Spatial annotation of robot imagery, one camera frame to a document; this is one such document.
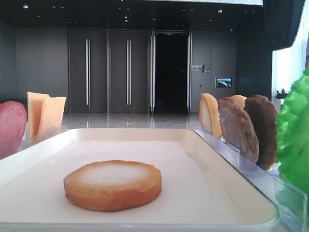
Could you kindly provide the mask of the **rear brown meat patty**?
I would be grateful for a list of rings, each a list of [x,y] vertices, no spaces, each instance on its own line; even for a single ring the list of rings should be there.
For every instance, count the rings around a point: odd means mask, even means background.
[[[253,95],[245,100],[244,110],[250,116],[259,142],[257,166],[268,170],[276,161],[278,143],[276,139],[279,111],[267,97]]]

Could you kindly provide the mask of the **wall display screen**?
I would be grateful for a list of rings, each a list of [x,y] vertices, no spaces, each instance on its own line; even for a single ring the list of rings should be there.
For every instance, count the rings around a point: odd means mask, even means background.
[[[215,78],[216,83],[215,86],[216,87],[224,87],[224,88],[230,88],[232,87],[232,78]]]

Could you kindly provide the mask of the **potted green plant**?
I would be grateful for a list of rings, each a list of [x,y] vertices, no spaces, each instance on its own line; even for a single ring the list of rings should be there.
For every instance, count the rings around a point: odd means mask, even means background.
[[[275,98],[276,99],[285,99],[288,94],[289,94],[289,92],[285,91],[284,89],[282,89],[281,91],[276,90]]]

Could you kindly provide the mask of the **brown meat patty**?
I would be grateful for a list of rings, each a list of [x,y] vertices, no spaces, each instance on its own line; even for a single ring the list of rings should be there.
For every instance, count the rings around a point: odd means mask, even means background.
[[[259,142],[248,113],[231,97],[218,101],[220,124],[225,142],[238,148],[241,155],[257,163]]]
[[[244,110],[250,116],[259,142],[257,166],[268,170],[276,161],[278,143],[276,139],[279,111],[267,97],[253,95],[245,100]]]

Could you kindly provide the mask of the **cream plastic tray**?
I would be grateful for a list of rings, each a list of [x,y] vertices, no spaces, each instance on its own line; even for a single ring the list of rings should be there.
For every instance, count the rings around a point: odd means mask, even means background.
[[[279,218],[188,129],[71,129],[0,162],[3,232],[269,232]]]

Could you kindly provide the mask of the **front toasted bread slice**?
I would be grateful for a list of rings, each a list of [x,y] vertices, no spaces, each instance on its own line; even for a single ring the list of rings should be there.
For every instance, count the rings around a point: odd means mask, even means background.
[[[199,115],[201,126],[213,136],[221,139],[223,132],[220,124],[218,101],[213,95],[209,93],[201,94]]]

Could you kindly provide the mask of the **rear yellow cheese slice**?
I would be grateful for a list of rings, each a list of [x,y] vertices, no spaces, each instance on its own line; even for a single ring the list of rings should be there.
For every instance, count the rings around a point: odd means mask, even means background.
[[[41,121],[43,100],[49,98],[49,94],[27,92],[28,100],[28,137],[38,135]]]

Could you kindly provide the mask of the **toasted bread slice on tray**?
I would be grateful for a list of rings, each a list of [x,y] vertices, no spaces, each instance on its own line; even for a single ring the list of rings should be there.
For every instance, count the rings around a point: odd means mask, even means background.
[[[102,212],[149,204],[162,191],[159,169],[150,164],[125,160],[87,164],[67,175],[63,183],[70,203]]]

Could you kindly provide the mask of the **rear toasted bread slice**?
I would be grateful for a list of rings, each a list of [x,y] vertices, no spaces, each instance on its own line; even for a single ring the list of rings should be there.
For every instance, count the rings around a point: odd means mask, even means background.
[[[242,95],[233,95],[231,96],[233,100],[235,100],[242,108],[245,107],[245,101],[247,97],[242,96]]]

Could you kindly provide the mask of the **front green lettuce leaf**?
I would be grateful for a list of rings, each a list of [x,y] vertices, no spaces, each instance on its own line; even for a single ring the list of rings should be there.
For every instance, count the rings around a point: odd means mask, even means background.
[[[309,70],[292,84],[277,117],[280,176],[309,192]]]

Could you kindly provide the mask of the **dark double door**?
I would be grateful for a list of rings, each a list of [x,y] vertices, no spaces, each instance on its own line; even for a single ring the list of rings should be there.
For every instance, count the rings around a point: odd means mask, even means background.
[[[69,29],[69,111],[150,112],[150,32]]]

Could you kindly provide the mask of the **front brown meat patty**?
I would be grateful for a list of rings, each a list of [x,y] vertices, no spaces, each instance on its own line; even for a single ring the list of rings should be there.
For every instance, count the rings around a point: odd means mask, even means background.
[[[231,97],[218,101],[220,124],[225,142],[238,148],[241,155],[257,163],[259,142],[248,113]]]

